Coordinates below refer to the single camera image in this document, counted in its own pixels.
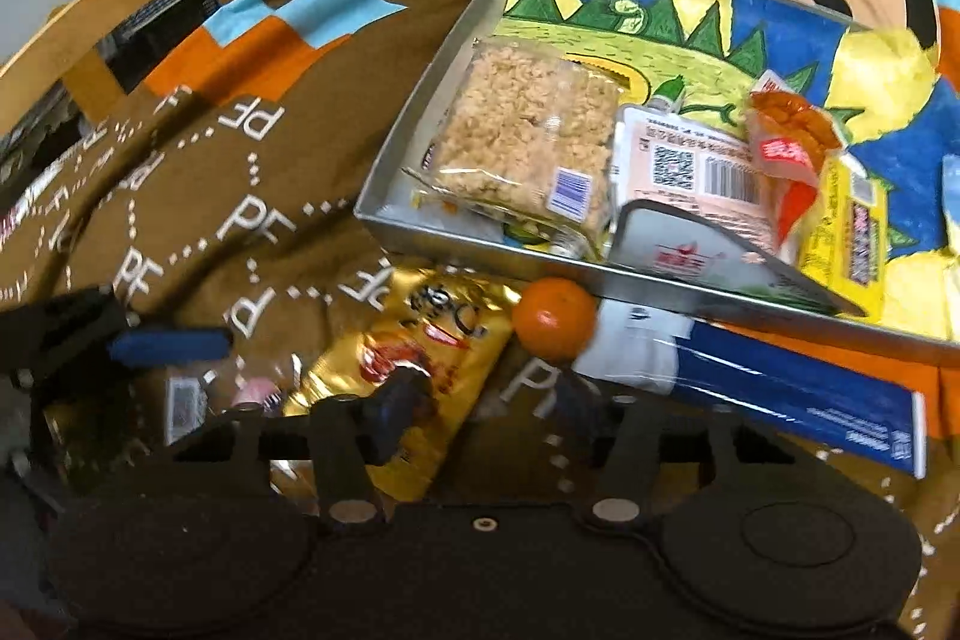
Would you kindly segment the black plastic crate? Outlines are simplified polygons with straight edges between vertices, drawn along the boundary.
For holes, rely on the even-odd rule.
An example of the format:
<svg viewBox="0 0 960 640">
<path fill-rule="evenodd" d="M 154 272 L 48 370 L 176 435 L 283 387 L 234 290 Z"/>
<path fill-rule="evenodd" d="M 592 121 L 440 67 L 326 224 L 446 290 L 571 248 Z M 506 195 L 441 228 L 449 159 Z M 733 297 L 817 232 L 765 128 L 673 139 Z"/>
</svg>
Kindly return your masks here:
<svg viewBox="0 0 960 640">
<path fill-rule="evenodd" d="M 149 0 L 59 78 L 2 138 L 2 164 L 37 172 L 80 138 L 80 122 L 93 124 L 160 63 L 172 47 L 220 6 L 218 0 Z"/>
</svg>

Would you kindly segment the brown colourful cartoon blanket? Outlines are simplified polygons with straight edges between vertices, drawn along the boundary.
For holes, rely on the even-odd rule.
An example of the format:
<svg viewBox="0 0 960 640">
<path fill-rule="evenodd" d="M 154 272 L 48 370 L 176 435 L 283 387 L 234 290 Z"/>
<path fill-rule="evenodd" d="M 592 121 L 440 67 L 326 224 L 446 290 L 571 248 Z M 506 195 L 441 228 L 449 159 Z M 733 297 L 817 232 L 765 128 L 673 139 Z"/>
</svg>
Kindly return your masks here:
<svg viewBox="0 0 960 640">
<path fill-rule="evenodd" d="M 2 308 L 109 286 L 135 330 L 224 328 L 277 364 L 277 414 L 235 408 L 172 445 L 174 367 L 124 364 L 133 411 L 86 438 L 49 416 L 70 487 L 47 544 L 75 638 L 952 638 L 958 357 L 913 360 L 400 252 L 358 218 L 400 110 L 472 0 L 231 0 L 81 142 L 2 229 Z M 911 32 L 958 99 L 958 0 L 788 0 Z M 382 528 L 320 520 L 308 413 L 285 403 L 358 271 L 454 266 L 519 291 L 565 278 L 889 381 L 926 401 L 923 479 L 727 406 L 528 353 L 514 328 L 425 497 Z M 594 473 L 556 408 L 574 372 L 652 395 L 654 528 L 584 528 Z"/>
</svg>

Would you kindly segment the metal tray with dinosaur picture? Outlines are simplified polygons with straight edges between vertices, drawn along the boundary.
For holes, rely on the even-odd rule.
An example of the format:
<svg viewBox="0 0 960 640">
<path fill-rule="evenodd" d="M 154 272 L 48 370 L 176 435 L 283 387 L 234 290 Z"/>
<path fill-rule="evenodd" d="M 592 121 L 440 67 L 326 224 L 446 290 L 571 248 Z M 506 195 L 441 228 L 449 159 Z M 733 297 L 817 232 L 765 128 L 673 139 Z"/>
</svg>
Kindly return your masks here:
<svg viewBox="0 0 960 640">
<path fill-rule="evenodd" d="M 400 252 L 955 362 L 957 146 L 957 94 L 904 29 L 788 0 L 472 0 L 356 213 Z"/>
</svg>

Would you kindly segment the small dark date packet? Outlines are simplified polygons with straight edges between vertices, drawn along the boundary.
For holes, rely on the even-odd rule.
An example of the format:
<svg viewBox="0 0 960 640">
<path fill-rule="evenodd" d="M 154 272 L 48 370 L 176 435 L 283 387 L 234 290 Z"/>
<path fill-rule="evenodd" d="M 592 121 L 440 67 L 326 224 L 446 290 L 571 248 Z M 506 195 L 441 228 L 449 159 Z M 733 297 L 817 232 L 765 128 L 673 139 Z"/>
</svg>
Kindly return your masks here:
<svg viewBox="0 0 960 640">
<path fill-rule="evenodd" d="M 280 411 L 291 380 L 277 364 L 242 357 L 174 367 L 164 392 L 164 443 L 172 445 L 235 408 Z"/>
</svg>

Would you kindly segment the yellow snack packet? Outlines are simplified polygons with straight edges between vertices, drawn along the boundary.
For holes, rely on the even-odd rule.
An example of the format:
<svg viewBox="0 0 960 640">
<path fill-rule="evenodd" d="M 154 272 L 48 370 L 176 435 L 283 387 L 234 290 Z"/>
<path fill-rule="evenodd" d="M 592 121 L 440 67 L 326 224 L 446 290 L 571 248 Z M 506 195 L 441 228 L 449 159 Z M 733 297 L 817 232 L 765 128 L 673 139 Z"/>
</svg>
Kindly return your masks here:
<svg viewBox="0 0 960 640">
<path fill-rule="evenodd" d="M 856 320 L 877 323 L 889 255 L 887 190 L 851 169 L 850 161 L 836 156 L 823 164 L 820 223 L 800 244 L 797 268 L 861 308 Z"/>
</svg>

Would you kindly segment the blue white packet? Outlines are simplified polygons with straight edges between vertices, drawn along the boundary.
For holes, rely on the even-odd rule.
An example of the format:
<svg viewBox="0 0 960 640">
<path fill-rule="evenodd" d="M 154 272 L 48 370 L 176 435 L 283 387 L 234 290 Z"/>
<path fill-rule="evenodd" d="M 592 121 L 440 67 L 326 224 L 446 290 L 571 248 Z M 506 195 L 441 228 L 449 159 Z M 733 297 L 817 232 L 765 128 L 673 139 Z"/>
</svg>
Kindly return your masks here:
<svg viewBox="0 0 960 640">
<path fill-rule="evenodd" d="M 649 305 L 601 302 L 573 369 L 698 406 L 727 406 L 773 429 L 923 479 L 926 401 L 918 392 Z"/>
</svg>

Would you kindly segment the white green snack packet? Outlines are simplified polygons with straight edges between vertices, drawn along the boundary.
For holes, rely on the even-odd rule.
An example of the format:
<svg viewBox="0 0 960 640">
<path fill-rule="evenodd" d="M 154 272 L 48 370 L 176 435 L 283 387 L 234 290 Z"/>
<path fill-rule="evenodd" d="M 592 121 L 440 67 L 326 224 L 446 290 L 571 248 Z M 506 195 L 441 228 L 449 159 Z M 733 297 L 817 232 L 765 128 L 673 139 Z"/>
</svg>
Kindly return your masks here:
<svg viewBox="0 0 960 640">
<path fill-rule="evenodd" d="M 612 187 L 611 265 L 815 312 L 862 314 L 776 255 L 750 149 L 734 136 L 625 104 Z"/>
</svg>

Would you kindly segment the orange tofu snack packet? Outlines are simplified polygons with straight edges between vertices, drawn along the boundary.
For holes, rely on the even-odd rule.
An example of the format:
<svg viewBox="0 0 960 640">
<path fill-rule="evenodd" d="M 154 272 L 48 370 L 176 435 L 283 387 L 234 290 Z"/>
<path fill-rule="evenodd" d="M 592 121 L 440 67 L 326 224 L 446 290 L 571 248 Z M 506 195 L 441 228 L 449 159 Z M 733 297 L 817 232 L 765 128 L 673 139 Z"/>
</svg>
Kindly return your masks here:
<svg viewBox="0 0 960 640">
<path fill-rule="evenodd" d="M 823 167 L 846 143 L 830 113 L 771 70 L 758 78 L 743 112 L 773 242 L 781 250 L 818 221 Z"/>
</svg>

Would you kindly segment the nut bar clear packet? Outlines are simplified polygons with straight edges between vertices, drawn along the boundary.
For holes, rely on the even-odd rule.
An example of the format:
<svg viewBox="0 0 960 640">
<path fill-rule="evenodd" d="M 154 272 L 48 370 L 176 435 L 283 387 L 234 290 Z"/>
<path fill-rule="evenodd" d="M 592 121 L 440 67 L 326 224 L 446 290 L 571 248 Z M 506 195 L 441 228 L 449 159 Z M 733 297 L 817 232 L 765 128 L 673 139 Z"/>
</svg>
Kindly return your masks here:
<svg viewBox="0 0 960 640">
<path fill-rule="evenodd" d="M 397 208 L 405 223 L 446 230 L 457 236 L 473 237 L 505 247 L 527 248 L 563 259 L 587 260 L 586 239 L 564 227 L 547 226 L 517 218 L 500 208 L 469 206 L 439 197 L 434 191 L 415 188 L 410 200 Z"/>
</svg>

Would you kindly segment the rice crisp clear packet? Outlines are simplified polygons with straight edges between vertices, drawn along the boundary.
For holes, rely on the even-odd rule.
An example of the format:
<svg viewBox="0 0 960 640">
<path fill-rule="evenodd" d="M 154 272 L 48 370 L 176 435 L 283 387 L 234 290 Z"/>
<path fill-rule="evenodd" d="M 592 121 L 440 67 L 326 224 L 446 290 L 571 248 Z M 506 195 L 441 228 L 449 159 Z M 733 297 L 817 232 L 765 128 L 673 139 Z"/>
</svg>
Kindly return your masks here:
<svg viewBox="0 0 960 640">
<path fill-rule="evenodd" d="M 597 257 L 612 221 L 620 86 L 540 42 L 477 39 L 420 166 L 451 202 Z"/>
</svg>

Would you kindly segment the gold red candy packet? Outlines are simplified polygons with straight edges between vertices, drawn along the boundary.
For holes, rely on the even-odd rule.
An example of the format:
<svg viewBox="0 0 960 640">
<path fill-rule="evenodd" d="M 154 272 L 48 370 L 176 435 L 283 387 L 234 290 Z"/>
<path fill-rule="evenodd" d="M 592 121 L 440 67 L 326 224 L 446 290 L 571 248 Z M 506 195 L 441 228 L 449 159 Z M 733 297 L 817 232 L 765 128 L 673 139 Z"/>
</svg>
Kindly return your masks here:
<svg viewBox="0 0 960 640">
<path fill-rule="evenodd" d="M 285 403 L 308 413 L 329 396 L 368 396 L 397 369 L 431 381 L 430 404 L 407 429 L 398 454 L 368 470 L 398 502 L 416 502 L 482 393 L 512 335 L 519 291 L 454 266 L 391 266 L 358 271 L 325 296 L 334 336 Z"/>
</svg>

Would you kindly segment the small orange mandarin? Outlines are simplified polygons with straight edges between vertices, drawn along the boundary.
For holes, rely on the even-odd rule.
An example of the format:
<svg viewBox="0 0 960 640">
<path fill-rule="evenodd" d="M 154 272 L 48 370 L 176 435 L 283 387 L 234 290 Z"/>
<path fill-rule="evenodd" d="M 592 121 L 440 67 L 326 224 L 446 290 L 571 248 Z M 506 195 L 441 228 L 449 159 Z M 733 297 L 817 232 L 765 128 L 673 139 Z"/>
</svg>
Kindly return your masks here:
<svg viewBox="0 0 960 640">
<path fill-rule="evenodd" d="M 571 364 L 594 336 L 597 301 L 574 281 L 542 278 L 524 287 L 511 320 L 521 346 L 532 356 L 548 364 Z"/>
</svg>

